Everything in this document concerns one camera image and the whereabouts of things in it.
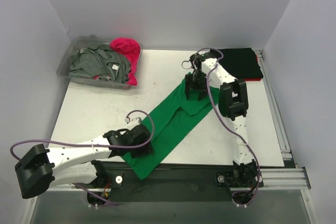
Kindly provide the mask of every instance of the pink cloth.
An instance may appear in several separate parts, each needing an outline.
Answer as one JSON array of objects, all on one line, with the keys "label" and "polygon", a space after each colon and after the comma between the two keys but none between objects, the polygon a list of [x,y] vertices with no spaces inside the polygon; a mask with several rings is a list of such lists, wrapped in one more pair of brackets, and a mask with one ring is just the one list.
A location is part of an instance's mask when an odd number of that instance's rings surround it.
[{"label": "pink cloth", "polygon": [[130,38],[118,38],[114,39],[110,43],[112,50],[124,55],[131,62],[131,71],[128,74],[129,81],[127,82],[130,85],[136,86],[138,82],[134,76],[137,71],[137,64],[140,55],[140,45],[139,43]]}]

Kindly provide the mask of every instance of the black cloth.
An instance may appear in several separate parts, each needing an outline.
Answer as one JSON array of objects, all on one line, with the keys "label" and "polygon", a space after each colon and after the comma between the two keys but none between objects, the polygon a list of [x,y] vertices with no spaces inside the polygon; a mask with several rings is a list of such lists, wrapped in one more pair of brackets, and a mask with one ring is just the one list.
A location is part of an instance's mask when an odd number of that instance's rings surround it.
[{"label": "black cloth", "polygon": [[[219,61],[225,70],[237,79],[262,79],[264,77],[251,48],[219,49],[224,58]],[[218,59],[221,55],[215,50],[210,51]]]}]

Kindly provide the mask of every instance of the white table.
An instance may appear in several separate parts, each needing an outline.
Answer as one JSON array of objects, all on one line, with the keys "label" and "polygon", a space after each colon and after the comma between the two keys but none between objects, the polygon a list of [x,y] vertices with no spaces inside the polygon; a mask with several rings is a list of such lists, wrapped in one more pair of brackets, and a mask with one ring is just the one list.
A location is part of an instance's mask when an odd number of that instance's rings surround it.
[{"label": "white table", "polygon": [[[194,51],[144,50],[138,65],[139,85],[130,90],[70,83],[52,140],[80,143],[109,130],[125,128],[124,117],[134,109],[150,112],[181,83],[181,67]],[[247,132],[262,166],[284,166],[263,81],[247,82]],[[213,111],[185,137],[163,163],[231,165],[231,135]],[[120,157],[110,161],[123,161]]]}]

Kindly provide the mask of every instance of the white wall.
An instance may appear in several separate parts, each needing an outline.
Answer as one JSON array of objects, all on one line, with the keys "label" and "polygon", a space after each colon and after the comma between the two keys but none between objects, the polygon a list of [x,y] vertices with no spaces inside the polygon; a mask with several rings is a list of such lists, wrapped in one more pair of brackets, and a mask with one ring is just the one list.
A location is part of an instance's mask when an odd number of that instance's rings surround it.
[{"label": "white wall", "polygon": [[50,0],[70,38],[130,36],[145,48],[263,48],[290,0]]},{"label": "white wall", "polygon": [[335,223],[336,0],[291,0],[263,54],[320,223]]},{"label": "white wall", "polygon": [[0,223],[16,224],[24,201],[9,147],[51,136],[65,91],[56,69],[70,40],[49,0],[0,0],[0,6]]}]

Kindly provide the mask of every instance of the clear plastic container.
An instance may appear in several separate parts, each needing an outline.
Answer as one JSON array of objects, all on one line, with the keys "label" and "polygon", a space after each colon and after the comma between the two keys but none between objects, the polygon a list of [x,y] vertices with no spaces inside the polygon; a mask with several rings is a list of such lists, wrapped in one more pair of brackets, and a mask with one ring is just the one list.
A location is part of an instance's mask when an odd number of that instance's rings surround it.
[{"label": "clear plastic container", "polygon": [[[129,85],[127,83],[117,83],[113,81],[103,81],[103,80],[93,80],[93,79],[86,79],[86,78],[78,78],[78,77],[71,77],[70,76],[70,66],[72,63],[71,55],[75,53],[75,51],[80,50],[83,47],[88,47],[88,45],[91,42],[101,42],[109,44],[113,39],[103,39],[103,38],[97,38],[97,37],[84,37],[80,36],[75,38],[69,49],[66,51],[58,69],[57,69],[57,75],[63,78],[68,79],[69,81],[73,81],[76,83],[86,84],[86,85],[92,85],[92,86],[98,86],[98,87],[106,87],[106,88],[114,88],[114,89],[130,89],[132,85]],[[142,49],[143,46],[140,44],[140,55],[138,59],[138,63],[140,61],[141,55],[142,55]]]}]

